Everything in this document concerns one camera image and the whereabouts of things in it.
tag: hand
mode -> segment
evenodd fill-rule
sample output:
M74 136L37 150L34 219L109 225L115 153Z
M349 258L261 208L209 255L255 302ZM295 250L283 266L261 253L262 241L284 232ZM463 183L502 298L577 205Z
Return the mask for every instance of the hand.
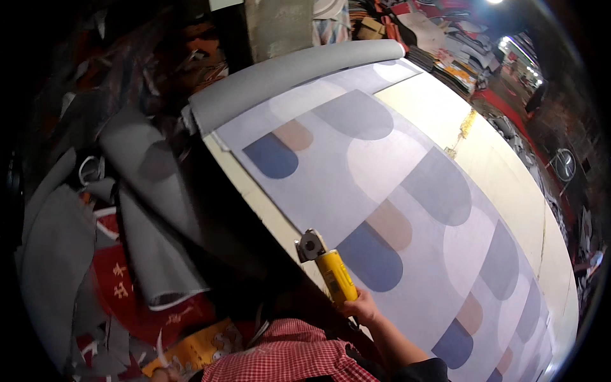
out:
M361 288L357 288L356 292L359 297L354 301L345 301L340 312L346 317L355 316L360 324L369 326L380 316L380 312L371 293Z
M180 374L173 366L167 369L155 369L153 376L149 378L149 382L177 382L179 380Z

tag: gray semicircle pattern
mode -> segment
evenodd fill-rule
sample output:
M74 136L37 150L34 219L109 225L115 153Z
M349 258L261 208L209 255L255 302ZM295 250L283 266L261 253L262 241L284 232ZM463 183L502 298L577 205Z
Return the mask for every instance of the gray semicircle pattern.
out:
M339 110L351 110L341 113ZM312 113L337 131L364 141L377 141L390 134L394 123L390 112L371 96L353 90L312 109Z
M401 186L437 221L460 226L471 215L471 190L456 165L432 148Z
M513 241L507 228L505 228L505 225L498 220L490 247L488 247L488 253L484 259L484 264L482 264L480 269L480 276L488 288L490 288L492 294L497 299L503 301L511 297L516 289L519 273L516 243ZM538 306L536 317L539 317Z
M516 333L518 337L526 343L535 333L536 324L541 316L541 293L535 280L530 283L529 295L526 297L524 310L518 321Z

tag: red checkered shirt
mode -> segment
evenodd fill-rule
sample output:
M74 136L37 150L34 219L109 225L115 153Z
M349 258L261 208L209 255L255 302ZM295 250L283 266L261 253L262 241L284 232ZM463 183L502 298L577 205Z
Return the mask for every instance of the red checkered shirt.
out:
M284 382L329 375L334 381L377 381L346 354L349 342L295 318L273 321L258 345L224 356L203 373L202 382Z

